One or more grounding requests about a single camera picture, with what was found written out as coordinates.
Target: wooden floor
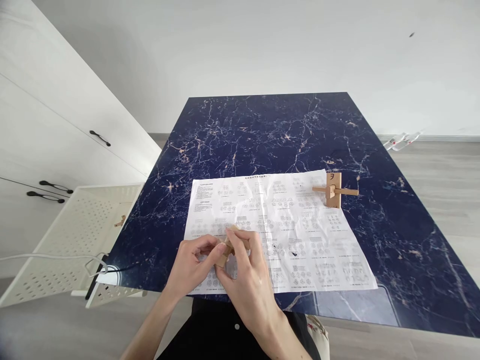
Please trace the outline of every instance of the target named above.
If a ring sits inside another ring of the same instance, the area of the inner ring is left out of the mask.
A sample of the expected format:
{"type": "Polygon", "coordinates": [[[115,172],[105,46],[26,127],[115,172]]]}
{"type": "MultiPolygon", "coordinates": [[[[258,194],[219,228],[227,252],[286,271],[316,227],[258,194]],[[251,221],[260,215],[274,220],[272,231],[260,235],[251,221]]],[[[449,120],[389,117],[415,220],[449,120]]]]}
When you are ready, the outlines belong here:
{"type": "MultiPolygon", "coordinates": [[[[480,284],[480,142],[415,142],[392,157],[480,284]]],[[[8,285],[0,280],[0,292],[8,285]]],[[[0,309],[0,358],[118,359],[158,294],[86,310],[60,294],[0,309]]],[[[190,315],[177,306],[159,351],[190,315]]],[[[478,359],[480,339],[321,318],[332,359],[478,359]]]]}

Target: marble tabletop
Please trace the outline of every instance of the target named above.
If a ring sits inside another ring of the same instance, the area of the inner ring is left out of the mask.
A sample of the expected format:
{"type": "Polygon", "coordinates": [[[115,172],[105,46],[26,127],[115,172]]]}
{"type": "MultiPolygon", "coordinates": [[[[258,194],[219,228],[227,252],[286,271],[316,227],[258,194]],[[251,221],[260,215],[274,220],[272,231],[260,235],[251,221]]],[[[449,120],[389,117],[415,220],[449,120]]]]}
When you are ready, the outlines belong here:
{"type": "Polygon", "coordinates": [[[360,189],[342,209],[379,289],[280,293],[279,306],[480,336],[479,288],[346,92],[189,98],[108,258],[118,285],[162,291],[194,179],[319,169],[360,189]]]}

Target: black drawer handle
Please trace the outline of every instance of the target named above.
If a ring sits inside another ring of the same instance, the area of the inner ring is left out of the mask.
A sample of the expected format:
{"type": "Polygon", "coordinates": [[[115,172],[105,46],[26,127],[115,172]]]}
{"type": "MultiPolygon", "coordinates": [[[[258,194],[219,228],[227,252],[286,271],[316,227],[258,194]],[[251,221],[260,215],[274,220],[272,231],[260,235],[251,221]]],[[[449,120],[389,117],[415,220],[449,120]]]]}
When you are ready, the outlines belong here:
{"type": "Polygon", "coordinates": [[[45,180],[42,180],[39,182],[40,185],[45,185],[45,186],[51,186],[57,190],[62,190],[62,191],[65,191],[67,194],[73,194],[74,191],[73,190],[70,190],[69,188],[65,187],[65,186],[62,186],[62,185],[55,185],[55,184],[51,184],[49,183],[48,181],[45,181],[45,180]]]}
{"type": "Polygon", "coordinates": [[[107,146],[111,146],[111,145],[112,145],[112,144],[110,144],[107,140],[105,140],[105,139],[102,137],[102,135],[97,134],[95,131],[90,130],[90,134],[95,135],[95,136],[98,136],[98,137],[100,138],[100,140],[102,140],[103,142],[105,142],[105,144],[106,144],[107,146]]]}
{"type": "Polygon", "coordinates": [[[44,199],[47,199],[47,200],[52,200],[52,201],[55,201],[59,204],[63,204],[65,202],[65,200],[59,199],[58,197],[51,196],[51,195],[42,195],[42,194],[39,194],[38,192],[35,192],[35,191],[29,191],[26,194],[27,194],[27,196],[38,196],[38,197],[41,197],[41,198],[44,198],[44,199]]]}

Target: cabinet door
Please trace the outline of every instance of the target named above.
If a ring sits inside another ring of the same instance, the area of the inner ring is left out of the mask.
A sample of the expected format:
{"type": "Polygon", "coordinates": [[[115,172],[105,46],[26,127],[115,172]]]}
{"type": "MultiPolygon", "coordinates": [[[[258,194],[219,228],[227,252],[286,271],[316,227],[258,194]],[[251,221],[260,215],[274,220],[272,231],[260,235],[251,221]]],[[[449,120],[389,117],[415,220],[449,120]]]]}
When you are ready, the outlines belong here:
{"type": "Polygon", "coordinates": [[[0,73],[92,141],[150,174],[158,145],[30,0],[0,2],[0,73]]]}
{"type": "Polygon", "coordinates": [[[40,180],[47,180],[69,189],[146,180],[138,170],[2,75],[0,119],[1,177],[36,187],[40,180]]]}
{"type": "MultiPolygon", "coordinates": [[[[53,195],[0,178],[0,258],[35,250],[66,204],[27,196],[28,191],[53,195]]],[[[0,278],[17,275],[26,260],[0,261],[0,278]]]]}

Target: white wall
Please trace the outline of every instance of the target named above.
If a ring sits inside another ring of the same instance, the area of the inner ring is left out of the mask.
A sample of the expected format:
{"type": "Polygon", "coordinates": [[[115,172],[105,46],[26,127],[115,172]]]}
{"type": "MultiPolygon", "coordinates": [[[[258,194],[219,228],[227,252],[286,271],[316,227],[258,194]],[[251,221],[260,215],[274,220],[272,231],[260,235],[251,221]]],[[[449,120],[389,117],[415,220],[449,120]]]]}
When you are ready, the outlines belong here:
{"type": "Polygon", "coordinates": [[[33,2],[150,133],[188,97],[347,91],[378,134],[480,136],[477,0],[33,2]]]}

